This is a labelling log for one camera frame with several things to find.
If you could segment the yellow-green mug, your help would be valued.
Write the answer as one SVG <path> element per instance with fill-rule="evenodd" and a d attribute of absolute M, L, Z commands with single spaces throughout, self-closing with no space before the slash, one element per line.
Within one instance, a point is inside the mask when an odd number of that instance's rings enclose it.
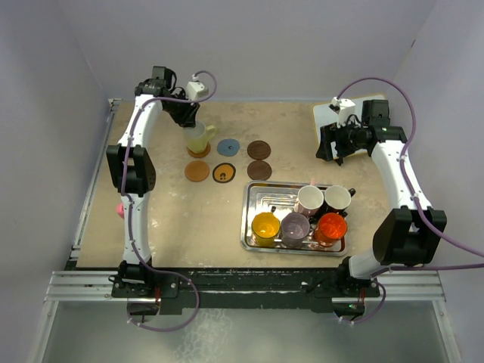
<path fill-rule="evenodd" d="M 183 132 L 188 150 L 195 154 L 204 152 L 217 131 L 218 129 L 214 125 L 207 126 L 200 121 L 196 121 L 193 128 L 184 128 Z"/>

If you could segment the light brown wooden coaster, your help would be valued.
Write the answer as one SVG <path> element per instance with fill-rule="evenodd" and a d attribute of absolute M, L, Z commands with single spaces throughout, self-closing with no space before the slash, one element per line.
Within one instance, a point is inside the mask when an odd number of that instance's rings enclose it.
<path fill-rule="evenodd" d="M 207 155 L 209 155 L 210 151 L 211 151 L 211 145 L 210 145 L 210 143 L 208 143 L 208 144 L 206 145 L 206 148 L 205 148 L 203 151 L 199 152 L 199 153 L 195 153 L 195 152 L 193 152 L 191 149 L 187 148 L 187 152 L 188 152 L 188 154 L 189 154 L 191 157 L 193 157 L 193 158 L 197 158 L 197 159 L 200 159 L 200 158 L 204 158 L 204 157 L 206 157 Z"/>

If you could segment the black mug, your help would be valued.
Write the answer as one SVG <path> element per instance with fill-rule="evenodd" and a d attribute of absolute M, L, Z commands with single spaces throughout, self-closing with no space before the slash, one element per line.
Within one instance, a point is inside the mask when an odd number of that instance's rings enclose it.
<path fill-rule="evenodd" d="M 354 188 L 346 189 L 340 185 L 332 185 L 324 191 L 324 207 L 328 213 L 342 213 L 349 207 L 352 197 L 355 195 Z"/>

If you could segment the blue coaster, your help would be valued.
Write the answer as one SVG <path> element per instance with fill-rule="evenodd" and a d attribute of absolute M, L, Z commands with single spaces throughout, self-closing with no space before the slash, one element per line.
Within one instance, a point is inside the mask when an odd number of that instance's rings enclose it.
<path fill-rule="evenodd" d="M 224 157 L 233 157 L 240 150 L 240 142 L 234 138 L 221 140 L 217 145 L 217 152 Z"/>

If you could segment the orange-brown wooden coaster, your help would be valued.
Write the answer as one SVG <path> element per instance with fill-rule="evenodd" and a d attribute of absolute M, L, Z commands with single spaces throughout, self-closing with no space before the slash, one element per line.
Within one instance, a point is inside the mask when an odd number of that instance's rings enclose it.
<path fill-rule="evenodd" d="M 185 167 L 185 177 L 191 182 L 202 182 L 209 173 L 209 165 L 202 160 L 192 161 Z"/>

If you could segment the yellow black-rimmed coaster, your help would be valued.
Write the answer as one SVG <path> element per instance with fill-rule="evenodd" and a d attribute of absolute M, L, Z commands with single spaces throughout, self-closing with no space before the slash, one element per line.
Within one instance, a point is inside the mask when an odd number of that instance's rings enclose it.
<path fill-rule="evenodd" d="M 212 173 L 213 180 L 219 184 L 231 182 L 236 175 L 236 168 L 231 163 L 220 163 Z"/>

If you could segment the dark brown coaster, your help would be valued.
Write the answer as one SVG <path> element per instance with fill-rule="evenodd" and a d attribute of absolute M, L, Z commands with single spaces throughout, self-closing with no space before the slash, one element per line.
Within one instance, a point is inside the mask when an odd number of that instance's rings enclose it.
<path fill-rule="evenodd" d="M 254 160 L 248 165 L 247 174 L 252 180 L 265 181 L 271 177 L 272 168 L 264 160 Z"/>
<path fill-rule="evenodd" d="M 264 160 L 270 156 L 271 147 L 263 140 L 252 141 L 247 146 L 247 154 L 254 160 Z"/>

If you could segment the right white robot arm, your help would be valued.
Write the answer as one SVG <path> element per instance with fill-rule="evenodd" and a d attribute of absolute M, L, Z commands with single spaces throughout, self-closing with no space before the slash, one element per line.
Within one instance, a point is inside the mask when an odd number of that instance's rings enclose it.
<path fill-rule="evenodd" d="M 391 125 L 388 101 L 365 100 L 360 114 L 348 98 L 333 98 L 328 107 L 336 116 L 319 128 L 316 157 L 341 165 L 344 157 L 366 150 L 380 172 L 390 206 L 369 251 L 347 258 L 348 270 L 337 276 L 338 291 L 353 296 L 363 280 L 386 266 L 431 262 L 447 218 L 420 189 L 405 149 L 408 139 L 403 128 Z"/>

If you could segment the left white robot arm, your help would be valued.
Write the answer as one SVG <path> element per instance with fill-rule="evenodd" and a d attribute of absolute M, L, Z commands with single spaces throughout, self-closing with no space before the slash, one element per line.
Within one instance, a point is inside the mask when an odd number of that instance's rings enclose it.
<path fill-rule="evenodd" d="M 150 193 L 157 180 L 147 145 L 151 129 L 162 112 L 183 129 L 195 127 L 199 100 L 211 97 L 199 81 L 200 71 L 186 87 L 177 85 L 176 73 L 155 66 L 150 78 L 135 87 L 135 106 L 126 130 L 116 144 L 107 146 L 106 157 L 113 186 L 121 196 L 119 214 L 124 221 L 123 260 L 116 282 L 129 281 L 138 296 L 153 293 L 155 277 L 146 268 L 151 261 L 147 237 L 147 211 Z"/>

